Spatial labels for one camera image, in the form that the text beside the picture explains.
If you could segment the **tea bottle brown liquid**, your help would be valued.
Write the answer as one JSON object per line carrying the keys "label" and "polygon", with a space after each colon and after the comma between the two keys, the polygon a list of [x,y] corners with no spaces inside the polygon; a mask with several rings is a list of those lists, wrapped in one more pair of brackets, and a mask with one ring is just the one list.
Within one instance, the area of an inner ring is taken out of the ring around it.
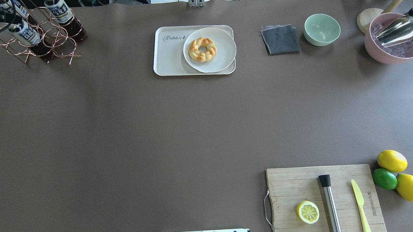
{"label": "tea bottle brown liquid", "polygon": [[26,21],[23,20],[17,25],[12,24],[8,32],[43,61],[48,62],[53,58],[52,48],[46,45],[45,40]]}

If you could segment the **beige serving tray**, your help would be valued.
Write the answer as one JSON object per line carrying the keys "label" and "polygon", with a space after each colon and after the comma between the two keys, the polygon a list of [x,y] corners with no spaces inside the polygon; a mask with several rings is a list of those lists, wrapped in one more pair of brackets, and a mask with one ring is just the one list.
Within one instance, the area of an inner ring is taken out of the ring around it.
{"label": "beige serving tray", "polygon": [[225,75],[231,74],[236,68],[235,60],[231,66],[217,73],[198,72],[190,66],[183,54],[183,45],[187,37],[202,28],[219,28],[233,38],[233,30],[228,25],[193,25],[193,26],[164,26],[156,30],[154,45],[153,70],[159,76],[185,75]]}

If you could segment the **tea bottle rear rack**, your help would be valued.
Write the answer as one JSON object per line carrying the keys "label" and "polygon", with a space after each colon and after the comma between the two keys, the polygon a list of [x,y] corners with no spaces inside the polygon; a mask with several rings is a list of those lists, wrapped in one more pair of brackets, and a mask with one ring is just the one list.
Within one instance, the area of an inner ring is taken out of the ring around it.
{"label": "tea bottle rear rack", "polygon": [[72,38],[75,42],[81,42],[87,38],[82,24],[75,18],[64,0],[44,0],[44,4],[58,24],[67,31],[69,38]]}

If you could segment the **tea bottle rack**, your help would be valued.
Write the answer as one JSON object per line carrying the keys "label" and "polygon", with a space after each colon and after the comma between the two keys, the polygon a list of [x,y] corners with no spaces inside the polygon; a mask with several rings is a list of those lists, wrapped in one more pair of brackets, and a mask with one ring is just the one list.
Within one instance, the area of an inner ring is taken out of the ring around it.
{"label": "tea bottle rack", "polygon": [[72,38],[75,42],[81,42],[87,38],[82,24],[75,18],[64,0],[44,0],[44,4],[58,24],[67,31],[69,38]]}
{"label": "tea bottle rack", "polygon": [[19,0],[0,0],[0,9],[13,13],[14,11],[25,19],[29,25],[39,25],[29,13],[29,11],[19,2]]}

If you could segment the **tea bottle front rack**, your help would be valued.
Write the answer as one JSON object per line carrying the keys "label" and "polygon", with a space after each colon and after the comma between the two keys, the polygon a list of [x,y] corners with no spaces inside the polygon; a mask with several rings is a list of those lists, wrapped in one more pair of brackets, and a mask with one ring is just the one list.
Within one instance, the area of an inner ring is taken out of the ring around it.
{"label": "tea bottle front rack", "polygon": [[0,0],[0,9],[13,13],[14,11],[25,19],[29,25],[39,25],[29,13],[29,11],[19,2],[19,0]]}

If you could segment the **white round plate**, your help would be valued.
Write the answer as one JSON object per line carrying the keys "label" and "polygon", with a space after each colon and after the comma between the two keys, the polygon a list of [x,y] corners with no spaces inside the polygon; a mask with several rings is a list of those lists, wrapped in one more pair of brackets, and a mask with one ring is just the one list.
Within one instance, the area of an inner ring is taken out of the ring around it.
{"label": "white round plate", "polygon": [[[200,37],[210,38],[216,44],[217,53],[209,62],[198,62],[188,55],[188,49],[191,42]],[[183,45],[183,54],[187,63],[198,72],[214,74],[226,69],[234,62],[236,56],[236,44],[231,35],[226,31],[213,27],[202,28],[194,31],[187,37]]]}

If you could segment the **dark grey folded cloth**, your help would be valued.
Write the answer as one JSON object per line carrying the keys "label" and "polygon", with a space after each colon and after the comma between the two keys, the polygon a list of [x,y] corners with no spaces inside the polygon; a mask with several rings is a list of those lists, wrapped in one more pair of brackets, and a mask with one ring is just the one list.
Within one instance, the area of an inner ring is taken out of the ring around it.
{"label": "dark grey folded cloth", "polygon": [[297,30],[292,25],[268,25],[260,30],[269,55],[301,50]]}

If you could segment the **wooden cutting board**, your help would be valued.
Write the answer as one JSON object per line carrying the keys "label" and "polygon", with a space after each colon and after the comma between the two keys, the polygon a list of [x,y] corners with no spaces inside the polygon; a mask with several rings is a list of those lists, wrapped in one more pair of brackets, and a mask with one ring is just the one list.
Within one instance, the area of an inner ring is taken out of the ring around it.
{"label": "wooden cutting board", "polygon": [[[330,175],[341,232],[363,232],[351,180],[356,181],[364,197],[363,209],[371,231],[387,232],[368,164],[267,169],[273,232],[332,232],[319,182],[319,175],[324,174]],[[296,209],[304,200],[319,208],[320,218],[315,224],[298,218]]]}

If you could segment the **steel muddler black tip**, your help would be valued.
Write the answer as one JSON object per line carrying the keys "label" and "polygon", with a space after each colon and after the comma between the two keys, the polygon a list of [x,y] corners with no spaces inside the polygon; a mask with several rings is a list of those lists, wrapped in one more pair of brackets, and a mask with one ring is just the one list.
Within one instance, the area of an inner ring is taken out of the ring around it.
{"label": "steel muddler black tip", "polygon": [[325,209],[328,213],[327,221],[329,223],[329,229],[331,229],[331,232],[342,232],[335,205],[334,193],[331,188],[330,175],[319,175],[319,181],[325,198]]}

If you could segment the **half lemon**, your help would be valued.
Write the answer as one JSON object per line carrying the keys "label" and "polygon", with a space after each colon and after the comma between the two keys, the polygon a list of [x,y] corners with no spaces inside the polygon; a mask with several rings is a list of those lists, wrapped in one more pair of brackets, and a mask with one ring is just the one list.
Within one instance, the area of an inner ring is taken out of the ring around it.
{"label": "half lemon", "polygon": [[307,224],[315,224],[320,216],[319,208],[312,201],[301,201],[296,208],[298,218]]}

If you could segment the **mint green bowl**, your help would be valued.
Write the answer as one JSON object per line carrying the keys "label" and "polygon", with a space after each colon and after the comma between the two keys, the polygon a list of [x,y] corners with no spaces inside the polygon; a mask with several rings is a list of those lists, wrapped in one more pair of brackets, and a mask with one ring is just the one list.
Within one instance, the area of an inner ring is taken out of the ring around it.
{"label": "mint green bowl", "polygon": [[304,37],[312,45],[327,46],[336,41],[341,34],[338,22],[326,14],[313,14],[304,23]]}

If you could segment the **yellow plastic knife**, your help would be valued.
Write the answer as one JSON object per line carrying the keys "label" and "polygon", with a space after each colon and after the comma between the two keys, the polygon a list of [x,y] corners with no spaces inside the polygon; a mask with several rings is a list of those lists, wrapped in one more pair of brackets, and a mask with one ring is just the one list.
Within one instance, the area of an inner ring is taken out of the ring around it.
{"label": "yellow plastic knife", "polygon": [[354,196],[355,196],[355,200],[358,206],[358,211],[359,211],[359,215],[360,215],[360,220],[361,220],[361,227],[363,229],[363,232],[372,232],[371,228],[369,226],[367,217],[365,215],[365,211],[364,211],[364,197],[361,193],[361,189],[359,188],[358,184],[356,183],[355,180],[351,180],[351,186],[354,192]]}

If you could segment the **wooden mug tree stand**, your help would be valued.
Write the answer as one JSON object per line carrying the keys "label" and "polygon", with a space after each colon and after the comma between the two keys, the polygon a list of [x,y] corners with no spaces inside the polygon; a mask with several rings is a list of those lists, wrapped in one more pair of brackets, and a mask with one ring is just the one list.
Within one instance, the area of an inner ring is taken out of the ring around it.
{"label": "wooden mug tree stand", "polygon": [[384,10],[381,10],[379,8],[368,8],[361,11],[357,16],[357,26],[362,31],[362,33],[366,33],[370,23],[374,18],[376,18],[380,14],[392,12],[402,1],[404,0],[393,0]]}

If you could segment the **green lime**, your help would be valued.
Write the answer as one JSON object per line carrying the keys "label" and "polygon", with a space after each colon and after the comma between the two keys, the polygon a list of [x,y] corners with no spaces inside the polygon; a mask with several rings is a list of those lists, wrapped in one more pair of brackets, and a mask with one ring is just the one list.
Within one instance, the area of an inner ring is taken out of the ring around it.
{"label": "green lime", "polygon": [[397,177],[384,168],[375,169],[372,174],[372,179],[376,185],[386,190],[396,189],[398,184]]}

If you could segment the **pink bowl with ice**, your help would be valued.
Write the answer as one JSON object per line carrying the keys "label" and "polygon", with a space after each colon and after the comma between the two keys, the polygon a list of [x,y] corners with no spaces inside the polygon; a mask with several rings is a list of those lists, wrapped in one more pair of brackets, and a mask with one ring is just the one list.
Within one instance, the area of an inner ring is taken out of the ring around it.
{"label": "pink bowl with ice", "polygon": [[383,47],[375,34],[403,15],[383,13],[374,18],[365,33],[365,49],[369,55],[384,64],[399,64],[413,59],[413,39],[391,47]]}

